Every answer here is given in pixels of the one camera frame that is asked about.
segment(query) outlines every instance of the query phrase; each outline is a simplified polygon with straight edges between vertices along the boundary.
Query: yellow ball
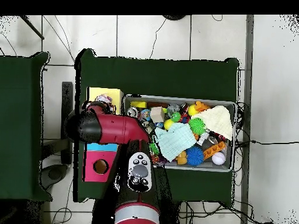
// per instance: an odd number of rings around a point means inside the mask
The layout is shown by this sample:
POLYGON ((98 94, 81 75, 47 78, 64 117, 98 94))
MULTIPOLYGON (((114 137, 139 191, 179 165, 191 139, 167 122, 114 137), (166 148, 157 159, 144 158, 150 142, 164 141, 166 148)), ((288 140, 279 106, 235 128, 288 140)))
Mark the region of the yellow ball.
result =
POLYGON ((188 114, 190 116, 193 116, 193 115, 195 115, 197 113, 199 113, 199 111, 195 110, 195 104, 189 106, 189 108, 188 108, 188 114))
POLYGON ((174 124, 174 122, 172 120, 166 120, 164 122, 164 128, 168 131, 168 129, 171 127, 171 125, 174 124))

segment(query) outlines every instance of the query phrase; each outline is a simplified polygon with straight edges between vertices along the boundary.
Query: white cloth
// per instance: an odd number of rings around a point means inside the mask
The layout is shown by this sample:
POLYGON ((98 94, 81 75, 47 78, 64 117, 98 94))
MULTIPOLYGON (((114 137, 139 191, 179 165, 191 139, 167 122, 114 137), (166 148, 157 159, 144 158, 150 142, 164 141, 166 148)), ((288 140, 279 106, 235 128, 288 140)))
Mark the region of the white cloth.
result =
POLYGON ((215 106, 201 111, 191 116, 192 118, 200 118, 210 131, 214 131, 230 141, 232 140, 231 115, 224 106, 215 106))

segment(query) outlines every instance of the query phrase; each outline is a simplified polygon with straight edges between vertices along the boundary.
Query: pink box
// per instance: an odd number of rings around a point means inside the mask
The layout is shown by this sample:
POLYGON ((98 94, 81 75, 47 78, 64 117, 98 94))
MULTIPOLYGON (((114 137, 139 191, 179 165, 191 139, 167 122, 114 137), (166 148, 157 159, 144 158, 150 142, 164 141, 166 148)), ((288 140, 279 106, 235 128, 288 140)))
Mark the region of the pink box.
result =
POLYGON ((85 182, 107 182, 115 156, 116 152, 114 151, 86 151, 85 179, 82 177, 82 180, 85 182), (108 163, 108 171, 104 174, 99 174, 93 169, 93 164, 100 159, 108 163))

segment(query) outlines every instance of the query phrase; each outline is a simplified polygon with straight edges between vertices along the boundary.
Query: blue spiky ball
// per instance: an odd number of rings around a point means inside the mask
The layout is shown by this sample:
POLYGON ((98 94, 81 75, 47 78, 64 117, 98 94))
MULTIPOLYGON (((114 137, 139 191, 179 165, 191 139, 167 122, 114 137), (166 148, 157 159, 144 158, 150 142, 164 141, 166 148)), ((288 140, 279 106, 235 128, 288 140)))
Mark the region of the blue spiky ball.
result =
POLYGON ((203 163, 204 155, 202 149, 197 146, 193 146, 190 149, 186 149, 187 163, 192 166, 198 166, 203 163))

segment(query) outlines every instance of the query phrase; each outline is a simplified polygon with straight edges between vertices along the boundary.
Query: towel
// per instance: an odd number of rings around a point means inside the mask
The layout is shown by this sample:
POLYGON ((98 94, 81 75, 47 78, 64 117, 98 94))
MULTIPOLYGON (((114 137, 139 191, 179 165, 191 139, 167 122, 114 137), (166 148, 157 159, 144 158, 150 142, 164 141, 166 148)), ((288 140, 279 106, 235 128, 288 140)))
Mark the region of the towel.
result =
POLYGON ((224 106, 215 106, 197 113, 191 116, 191 118, 200 118, 210 131, 214 131, 231 141, 231 115, 224 106))
POLYGON ((162 155, 170 162, 196 143, 189 124, 174 123, 168 131, 156 128, 155 133, 162 155))

